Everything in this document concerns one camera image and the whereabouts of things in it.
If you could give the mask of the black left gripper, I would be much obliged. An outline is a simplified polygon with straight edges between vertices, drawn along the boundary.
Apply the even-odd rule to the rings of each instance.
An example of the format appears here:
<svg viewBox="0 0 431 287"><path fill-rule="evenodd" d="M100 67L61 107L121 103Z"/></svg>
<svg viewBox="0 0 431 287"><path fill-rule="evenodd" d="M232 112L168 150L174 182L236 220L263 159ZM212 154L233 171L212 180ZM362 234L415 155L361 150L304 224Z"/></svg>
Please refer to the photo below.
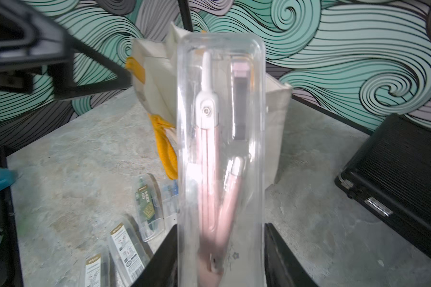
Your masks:
<svg viewBox="0 0 431 287"><path fill-rule="evenodd" d="M128 88L130 73L23 1L0 1L0 92L31 94L54 65L54 99Z"/></svg>

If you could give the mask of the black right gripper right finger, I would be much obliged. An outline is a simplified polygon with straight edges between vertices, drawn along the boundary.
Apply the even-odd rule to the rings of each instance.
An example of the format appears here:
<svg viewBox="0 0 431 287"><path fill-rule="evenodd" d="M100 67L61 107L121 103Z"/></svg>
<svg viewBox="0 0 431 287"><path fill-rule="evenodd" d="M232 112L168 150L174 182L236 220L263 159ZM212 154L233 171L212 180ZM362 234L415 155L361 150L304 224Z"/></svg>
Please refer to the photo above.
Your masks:
<svg viewBox="0 0 431 287"><path fill-rule="evenodd" d="M272 223L264 225L264 269L268 287L317 287Z"/></svg>

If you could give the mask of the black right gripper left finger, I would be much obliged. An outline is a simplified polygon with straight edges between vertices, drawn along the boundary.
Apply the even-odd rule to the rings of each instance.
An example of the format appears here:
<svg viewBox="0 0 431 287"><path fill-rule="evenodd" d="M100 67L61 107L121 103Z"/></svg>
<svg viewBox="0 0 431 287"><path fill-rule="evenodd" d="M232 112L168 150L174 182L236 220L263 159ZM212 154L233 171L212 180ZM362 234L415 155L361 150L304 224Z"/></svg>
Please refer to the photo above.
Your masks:
<svg viewBox="0 0 431 287"><path fill-rule="evenodd" d="M178 287L178 228L174 225L132 287Z"/></svg>

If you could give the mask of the white label compass case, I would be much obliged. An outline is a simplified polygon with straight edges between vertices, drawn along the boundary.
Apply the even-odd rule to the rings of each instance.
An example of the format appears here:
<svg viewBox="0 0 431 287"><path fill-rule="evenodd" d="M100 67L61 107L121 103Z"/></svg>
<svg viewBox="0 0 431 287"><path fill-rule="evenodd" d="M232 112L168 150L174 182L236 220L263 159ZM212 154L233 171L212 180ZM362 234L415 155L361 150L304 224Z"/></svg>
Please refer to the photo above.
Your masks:
<svg viewBox="0 0 431 287"><path fill-rule="evenodd" d="M131 222L124 216L108 229L107 243L123 284L131 287L150 262Z"/></svg>
<svg viewBox="0 0 431 287"><path fill-rule="evenodd" d="M83 257L80 272L80 287L110 287L110 253L106 244L94 246Z"/></svg>

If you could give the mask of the green label compass case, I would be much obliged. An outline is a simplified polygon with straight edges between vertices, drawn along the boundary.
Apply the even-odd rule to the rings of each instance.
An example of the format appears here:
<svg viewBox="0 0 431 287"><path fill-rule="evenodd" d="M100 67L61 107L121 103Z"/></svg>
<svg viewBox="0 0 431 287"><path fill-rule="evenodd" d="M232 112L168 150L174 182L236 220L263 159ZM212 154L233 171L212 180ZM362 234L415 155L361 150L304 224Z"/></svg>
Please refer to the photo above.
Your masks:
<svg viewBox="0 0 431 287"><path fill-rule="evenodd" d="M158 184L150 173L135 178L133 195L137 213L137 225L141 238L148 242L164 232L164 215L158 195Z"/></svg>

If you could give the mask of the white canvas tote bag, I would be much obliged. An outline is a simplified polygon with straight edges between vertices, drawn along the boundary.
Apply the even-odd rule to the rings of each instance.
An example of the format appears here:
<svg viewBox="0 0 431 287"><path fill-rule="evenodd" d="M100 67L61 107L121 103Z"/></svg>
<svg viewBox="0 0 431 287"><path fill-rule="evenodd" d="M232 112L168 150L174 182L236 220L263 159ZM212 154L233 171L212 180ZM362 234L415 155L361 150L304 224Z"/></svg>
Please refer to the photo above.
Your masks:
<svg viewBox="0 0 431 287"><path fill-rule="evenodd" d="M126 60L136 96L151 118L159 157L169 179L177 179L177 156L173 146L177 140L177 45L189 33L171 22L163 42L134 38L132 55ZM278 172L291 92L289 84L266 75L264 188L274 184Z"/></svg>

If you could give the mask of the pink compass clear case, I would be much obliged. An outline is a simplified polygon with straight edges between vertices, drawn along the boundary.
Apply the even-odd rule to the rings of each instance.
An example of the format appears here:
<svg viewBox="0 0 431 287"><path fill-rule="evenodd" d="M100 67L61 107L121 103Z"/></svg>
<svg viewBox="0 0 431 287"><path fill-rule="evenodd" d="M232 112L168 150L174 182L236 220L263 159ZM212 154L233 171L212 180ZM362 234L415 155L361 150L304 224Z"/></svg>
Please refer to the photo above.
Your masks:
<svg viewBox="0 0 431 287"><path fill-rule="evenodd" d="M265 47L190 33L177 49L178 284L264 285Z"/></svg>

